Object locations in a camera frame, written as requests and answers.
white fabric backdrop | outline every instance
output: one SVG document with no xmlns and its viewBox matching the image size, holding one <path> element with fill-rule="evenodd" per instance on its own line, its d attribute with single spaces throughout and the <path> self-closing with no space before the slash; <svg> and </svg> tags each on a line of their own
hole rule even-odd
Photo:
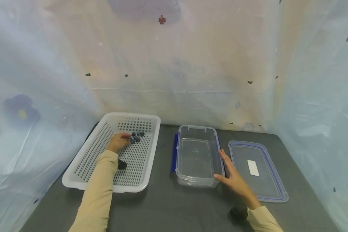
<svg viewBox="0 0 348 232">
<path fill-rule="evenodd" d="M 276 133 L 348 231 L 347 37 L 348 0 L 0 1 L 0 231 L 111 111 Z M 23 94 L 27 130 L 5 120 Z"/>
</svg>

clear plastic container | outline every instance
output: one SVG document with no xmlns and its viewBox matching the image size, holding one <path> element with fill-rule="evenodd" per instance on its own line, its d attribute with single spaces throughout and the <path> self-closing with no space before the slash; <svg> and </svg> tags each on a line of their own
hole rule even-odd
<svg viewBox="0 0 348 232">
<path fill-rule="evenodd" d="M 255 142 L 230 141 L 228 147 L 233 165 L 260 201 L 289 200 L 265 146 Z"/>
<path fill-rule="evenodd" d="M 225 176 L 218 135 L 211 127 L 179 127 L 176 173 L 178 183 L 214 188 L 219 181 L 214 174 Z"/>
</svg>

blueberry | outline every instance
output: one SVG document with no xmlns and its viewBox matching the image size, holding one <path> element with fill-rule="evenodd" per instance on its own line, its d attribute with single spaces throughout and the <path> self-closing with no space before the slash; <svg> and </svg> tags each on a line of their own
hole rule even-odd
<svg viewBox="0 0 348 232">
<path fill-rule="evenodd" d="M 139 138 L 138 136 L 134 136 L 133 138 L 134 138 L 134 140 L 135 140 L 136 142 L 139 142 L 139 141 L 140 141 L 140 138 Z"/>
</svg>

finger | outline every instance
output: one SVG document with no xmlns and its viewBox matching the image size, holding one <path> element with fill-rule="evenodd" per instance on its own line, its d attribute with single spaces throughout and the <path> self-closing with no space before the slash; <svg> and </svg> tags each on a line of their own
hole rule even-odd
<svg viewBox="0 0 348 232">
<path fill-rule="evenodd" d="M 220 151 L 223 153 L 223 155 L 226 157 L 226 159 L 228 159 L 230 162 L 232 162 L 232 160 L 227 156 L 227 154 L 224 152 L 223 149 L 221 149 Z"/>
<path fill-rule="evenodd" d="M 220 150 L 218 151 L 218 153 L 220 154 L 220 157 L 223 159 L 227 169 L 230 169 L 231 167 L 233 167 L 231 159 L 225 154 L 224 151 L 222 152 Z"/>
<path fill-rule="evenodd" d="M 223 152 L 219 151 L 219 154 L 221 158 L 223 159 L 226 169 L 228 170 L 230 176 L 234 175 L 236 169 L 231 159 L 224 153 L 224 151 Z"/>
<path fill-rule="evenodd" d="M 129 133 L 119 133 L 118 135 L 122 139 L 127 139 L 128 137 L 131 136 L 131 134 L 129 134 Z"/>
<path fill-rule="evenodd" d="M 214 174 L 214 178 L 215 178 L 217 181 L 220 181 L 221 183 L 228 185 L 228 181 L 229 181 L 228 178 L 225 178 L 224 176 L 221 176 L 221 175 L 219 175 L 219 174 Z"/>
<path fill-rule="evenodd" d="M 129 145 L 130 144 L 130 141 L 129 140 L 123 140 L 123 146 L 126 146 L 126 145 Z"/>
</svg>

table surface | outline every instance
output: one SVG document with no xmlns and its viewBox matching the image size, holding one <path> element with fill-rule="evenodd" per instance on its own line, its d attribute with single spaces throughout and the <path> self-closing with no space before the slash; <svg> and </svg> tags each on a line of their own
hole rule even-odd
<svg viewBox="0 0 348 232">
<path fill-rule="evenodd" d="M 244 208 L 239 197 L 222 184 L 215 188 L 179 185 L 170 172 L 174 134 L 179 127 L 161 125 L 149 185 L 140 193 L 114 193 L 107 231 L 212 232 L 253 231 L 235 222 L 229 211 Z M 338 232 L 300 169 L 276 135 L 217 130 L 227 154 L 230 140 L 263 144 L 281 177 L 289 201 L 264 203 L 285 232 Z M 62 185 L 62 175 L 49 189 L 21 232 L 67 232 L 73 224 L 83 191 Z"/>
</svg>

